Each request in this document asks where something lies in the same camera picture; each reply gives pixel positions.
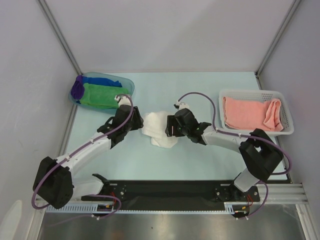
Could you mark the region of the pink striped towel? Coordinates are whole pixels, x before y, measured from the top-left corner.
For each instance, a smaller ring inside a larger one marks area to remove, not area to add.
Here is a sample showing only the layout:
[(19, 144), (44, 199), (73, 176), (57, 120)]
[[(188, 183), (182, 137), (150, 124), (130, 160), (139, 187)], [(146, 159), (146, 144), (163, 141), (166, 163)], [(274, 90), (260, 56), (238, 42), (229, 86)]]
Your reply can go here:
[(282, 102), (273, 98), (264, 102), (222, 98), (224, 123), (236, 130), (261, 129), (280, 132), (284, 129), (280, 110)]

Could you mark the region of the white towel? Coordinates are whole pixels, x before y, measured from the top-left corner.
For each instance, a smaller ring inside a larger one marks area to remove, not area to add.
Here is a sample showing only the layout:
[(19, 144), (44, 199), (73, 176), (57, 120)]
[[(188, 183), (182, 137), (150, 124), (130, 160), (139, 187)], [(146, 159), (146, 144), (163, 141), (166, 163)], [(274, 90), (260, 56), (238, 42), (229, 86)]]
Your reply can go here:
[(149, 136), (151, 144), (156, 147), (170, 149), (178, 143), (177, 137), (168, 137), (165, 133), (169, 115), (171, 113), (167, 111), (158, 111), (146, 113), (142, 117), (142, 134)]

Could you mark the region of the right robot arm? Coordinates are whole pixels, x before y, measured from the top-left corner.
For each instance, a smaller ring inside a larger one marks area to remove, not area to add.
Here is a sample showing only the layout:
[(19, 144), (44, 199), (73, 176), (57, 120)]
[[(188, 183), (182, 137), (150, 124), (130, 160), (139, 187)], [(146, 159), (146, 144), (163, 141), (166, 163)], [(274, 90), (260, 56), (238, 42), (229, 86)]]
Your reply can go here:
[(248, 136), (214, 129), (208, 122), (198, 122), (187, 108), (166, 118), (168, 137), (187, 137), (195, 144), (218, 146), (241, 154), (243, 170), (232, 182), (230, 195), (236, 201), (248, 196), (249, 189), (258, 182), (266, 182), (283, 160), (284, 154), (269, 136), (257, 128)]

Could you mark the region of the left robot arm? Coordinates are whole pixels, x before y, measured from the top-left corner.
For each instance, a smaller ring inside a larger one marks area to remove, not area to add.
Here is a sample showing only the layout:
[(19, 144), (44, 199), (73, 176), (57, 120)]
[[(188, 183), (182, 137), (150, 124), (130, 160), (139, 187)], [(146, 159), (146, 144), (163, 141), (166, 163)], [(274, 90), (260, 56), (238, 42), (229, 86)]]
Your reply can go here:
[(121, 105), (115, 115), (81, 147), (55, 159), (47, 156), (40, 162), (32, 187), (32, 199), (40, 196), (55, 209), (62, 208), (72, 198), (94, 195), (99, 200), (107, 199), (110, 187), (106, 178), (97, 173), (90, 179), (75, 178), (75, 175), (90, 161), (123, 141), (130, 131), (142, 127), (143, 119), (138, 107)]

